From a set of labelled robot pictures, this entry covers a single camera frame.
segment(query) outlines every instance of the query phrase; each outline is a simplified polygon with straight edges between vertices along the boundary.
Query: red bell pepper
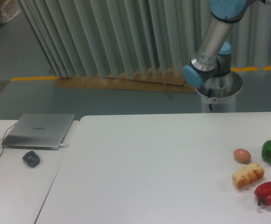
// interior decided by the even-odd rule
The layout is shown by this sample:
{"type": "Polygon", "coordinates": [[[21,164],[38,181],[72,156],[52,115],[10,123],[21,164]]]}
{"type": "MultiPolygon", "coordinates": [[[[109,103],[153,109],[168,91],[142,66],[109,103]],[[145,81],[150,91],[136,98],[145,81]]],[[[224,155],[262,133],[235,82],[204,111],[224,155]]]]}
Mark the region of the red bell pepper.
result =
{"type": "Polygon", "coordinates": [[[260,184],[254,191],[254,194],[258,198],[258,205],[271,205],[271,182],[260,184]]]}

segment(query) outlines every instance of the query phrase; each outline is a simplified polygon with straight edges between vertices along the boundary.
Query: laptop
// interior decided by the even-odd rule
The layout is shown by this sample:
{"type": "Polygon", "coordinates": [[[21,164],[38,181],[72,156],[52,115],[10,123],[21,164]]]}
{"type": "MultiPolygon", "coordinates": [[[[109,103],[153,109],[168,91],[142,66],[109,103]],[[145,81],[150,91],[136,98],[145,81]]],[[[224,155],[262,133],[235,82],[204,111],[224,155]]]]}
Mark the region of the laptop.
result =
{"type": "Polygon", "coordinates": [[[6,148],[58,150],[75,114],[23,114],[2,146],[6,148]]]}

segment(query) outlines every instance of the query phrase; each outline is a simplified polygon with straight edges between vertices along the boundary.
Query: cable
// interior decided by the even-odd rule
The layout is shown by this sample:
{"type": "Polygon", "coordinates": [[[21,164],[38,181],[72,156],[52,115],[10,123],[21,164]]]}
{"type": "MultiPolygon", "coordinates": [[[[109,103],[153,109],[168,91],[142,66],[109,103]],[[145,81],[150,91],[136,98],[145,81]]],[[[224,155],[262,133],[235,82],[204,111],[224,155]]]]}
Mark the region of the cable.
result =
{"type": "MultiPolygon", "coordinates": [[[[3,141],[4,141],[4,139],[5,139],[5,136],[6,136],[6,134],[7,134],[7,131],[8,131],[11,127],[9,127],[9,128],[6,130],[6,132],[5,132],[5,134],[4,134],[4,137],[3,137],[3,141]]],[[[2,147],[2,151],[1,151],[1,153],[0,153],[0,157],[1,157],[1,155],[3,154],[3,152],[4,152],[4,147],[2,147]]]]}

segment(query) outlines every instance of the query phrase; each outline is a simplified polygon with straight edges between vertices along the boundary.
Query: gray floor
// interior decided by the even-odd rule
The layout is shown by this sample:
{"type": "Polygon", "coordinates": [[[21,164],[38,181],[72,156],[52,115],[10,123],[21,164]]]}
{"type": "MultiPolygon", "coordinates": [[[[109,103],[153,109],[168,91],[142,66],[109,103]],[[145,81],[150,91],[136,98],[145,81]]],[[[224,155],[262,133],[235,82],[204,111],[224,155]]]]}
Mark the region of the gray floor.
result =
{"type": "MultiPolygon", "coordinates": [[[[271,112],[271,71],[241,72],[243,91],[237,112],[271,112]]],[[[13,77],[52,76],[47,61],[22,14],[0,27],[0,81],[13,77]]],[[[196,93],[63,89],[55,80],[10,82],[0,94],[0,119],[23,113],[86,115],[199,113],[196,93]]]]}

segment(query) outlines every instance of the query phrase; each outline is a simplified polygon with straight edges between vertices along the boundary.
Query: laptop logo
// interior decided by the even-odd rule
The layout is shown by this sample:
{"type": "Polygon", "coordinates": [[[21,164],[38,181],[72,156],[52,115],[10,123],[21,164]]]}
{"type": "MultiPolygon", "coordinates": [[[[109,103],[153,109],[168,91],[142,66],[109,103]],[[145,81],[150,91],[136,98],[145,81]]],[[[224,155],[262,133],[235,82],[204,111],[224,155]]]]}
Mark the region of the laptop logo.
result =
{"type": "Polygon", "coordinates": [[[33,130],[45,130],[46,127],[33,127],[33,130]]]}

